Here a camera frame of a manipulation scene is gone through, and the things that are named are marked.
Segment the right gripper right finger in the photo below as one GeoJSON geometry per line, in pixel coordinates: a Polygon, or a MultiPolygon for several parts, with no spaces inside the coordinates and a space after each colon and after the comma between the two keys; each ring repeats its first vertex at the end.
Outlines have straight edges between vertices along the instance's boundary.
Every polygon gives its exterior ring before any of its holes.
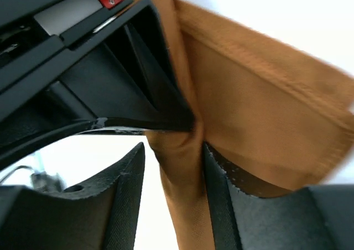
{"type": "Polygon", "coordinates": [[[261,198],[243,192],[203,145],[204,176],[216,249],[353,249],[353,185],[306,186],[261,198]]]}

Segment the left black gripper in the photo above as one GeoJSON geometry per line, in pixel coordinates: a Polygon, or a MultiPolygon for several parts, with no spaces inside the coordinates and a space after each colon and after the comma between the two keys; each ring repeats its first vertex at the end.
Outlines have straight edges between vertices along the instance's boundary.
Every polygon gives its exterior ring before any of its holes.
{"type": "Polygon", "coordinates": [[[5,37],[19,36],[20,54],[1,67],[1,100],[27,101],[83,66],[80,83],[94,83],[104,59],[86,59],[127,23],[133,0],[27,0],[14,17],[1,16],[5,37]]]}

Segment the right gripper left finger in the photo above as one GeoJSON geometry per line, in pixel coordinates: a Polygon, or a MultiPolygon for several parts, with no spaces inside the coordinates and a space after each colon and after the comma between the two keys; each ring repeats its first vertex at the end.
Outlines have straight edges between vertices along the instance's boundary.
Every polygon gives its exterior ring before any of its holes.
{"type": "Polygon", "coordinates": [[[143,143],[63,192],[1,187],[2,249],[133,249],[145,165],[143,143]]]}

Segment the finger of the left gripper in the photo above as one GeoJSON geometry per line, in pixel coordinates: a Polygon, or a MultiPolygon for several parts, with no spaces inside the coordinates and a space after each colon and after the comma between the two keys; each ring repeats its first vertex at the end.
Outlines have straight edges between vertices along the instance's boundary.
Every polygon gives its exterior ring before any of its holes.
{"type": "Polygon", "coordinates": [[[53,36],[1,68],[2,164],[75,134],[193,124],[152,0],[73,46],[53,36]]]}

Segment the orange cloth napkin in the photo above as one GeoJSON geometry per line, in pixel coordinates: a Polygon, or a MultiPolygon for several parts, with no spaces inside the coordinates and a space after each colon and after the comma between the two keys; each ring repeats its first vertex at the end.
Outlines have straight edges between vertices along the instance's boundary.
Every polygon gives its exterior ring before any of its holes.
{"type": "Polygon", "coordinates": [[[316,184],[353,147],[353,78],[291,46],[181,0],[152,0],[191,132],[147,132],[180,249],[214,249],[201,148],[231,162],[253,195],[316,184]]]}

